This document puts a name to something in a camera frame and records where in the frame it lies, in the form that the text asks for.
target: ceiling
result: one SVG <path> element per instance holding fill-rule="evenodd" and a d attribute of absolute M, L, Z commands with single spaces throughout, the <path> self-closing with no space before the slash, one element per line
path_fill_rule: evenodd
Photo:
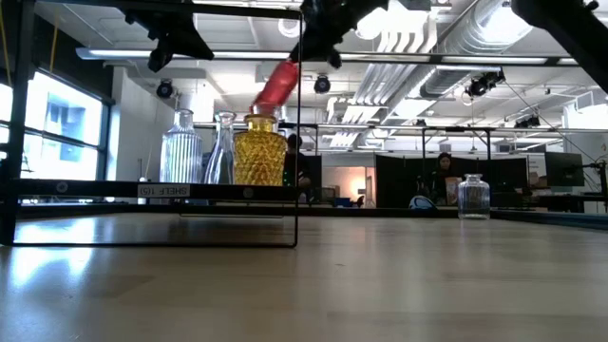
<path fill-rule="evenodd" d="M 465 10 L 472 0 L 451 0 L 452 9 L 438 17 L 438 32 L 446 29 Z M 608 0 L 600 1 L 599 10 L 608 10 Z M 58 18 L 59 28 L 90 48 L 153 48 L 156 43 L 146 37 L 146 31 L 138 25 L 128 25 L 123 14 L 113 8 L 99 8 L 80 5 L 59 5 L 37 3 L 36 12 L 53 23 Z M 198 14 L 195 21 L 200 35 L 211 49 L 261 49 L 290 50 L 296 38 L 286 38 L 277 29 L 275 19 L 243 18 Z M 341 51 L 374 51 L 379 38 L 371 41 L 359 39 L 353 32 L 348 33 L 344 42 L 337 46 Z M 506 53 L 518 55 L 567 55 L 560 45 L 545 31 L 534 28 Z M 263 68 L 272 69 L 273 64 L 264 62 Z M 236 112 L 246 112 L 255 95 L 263 87 L 256 83 L 257 69 L 261 62 L 208 62 L 175 61 L 170 68 L 201 68 L 207 78 L 216 85 L 221 94 L 218 106 Z M 139 69 L 146 68 L 139 64 Z M 368 65 L 345 64 L 339 70 L 325 63 L 305 63 L 305 79 L 302 83 L 301 103 L 305 107 L 325 109 L 331 96 L 352 96 L 360 86 Z M 317 95 L 313 86 L 316 75 L 328 74 L 332 82 L 330 94 Z M 582 89 L 595 86 L 593 80 L 580 68 L 560 67 L 506 67 L 508 82 L 523 99 L 533 105 L 547 102 L 556 95 L 546 95 L 548 87 L 552 93 L 580 93 Z M 158 80 L 135 80 L 140 85 L 155 90 Z M 180 80 L 179 87 L 187 90 L 197 86 L 196 79 Z M 489 97 L 482 98 L 473 106 L 466 106 L 461 100 L 463 87 L 457 87 L 447 97 L 452 101 L 440 101 L 427 118 L 430 125 L 451 125 L 471 123 L 490 125 L 500 123 L 505 116 L 525 109 L 527 105 L 514 91 L 506 86 L 494 89 Z M 561 97 L 564 102 L 571 98 Z M 297 97 L 292 96 L 287 105 L 297 105 Z M 561 107 L 558 104 L 547 107 L 542 113 L 552 124 L 561 122 Z"/>

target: yellow glass bottle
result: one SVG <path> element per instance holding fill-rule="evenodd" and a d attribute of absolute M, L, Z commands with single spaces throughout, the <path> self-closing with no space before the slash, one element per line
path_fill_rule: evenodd
<path fill-rule="evenodd" d="M 235 135 L 237 184 L 282 186 L 287 141 L 276 133 L 273 110 L 255 107 L 254 113 L 245 117 L 249 130 Z"/>

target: computer monitor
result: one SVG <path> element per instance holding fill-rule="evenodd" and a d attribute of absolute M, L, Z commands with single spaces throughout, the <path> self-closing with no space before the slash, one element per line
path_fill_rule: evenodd
<path fill-rule="evenodd" d="M 547 169 L 548 186 L 585 185 L 580 154 L 546 152 L 544 163 Z"/>

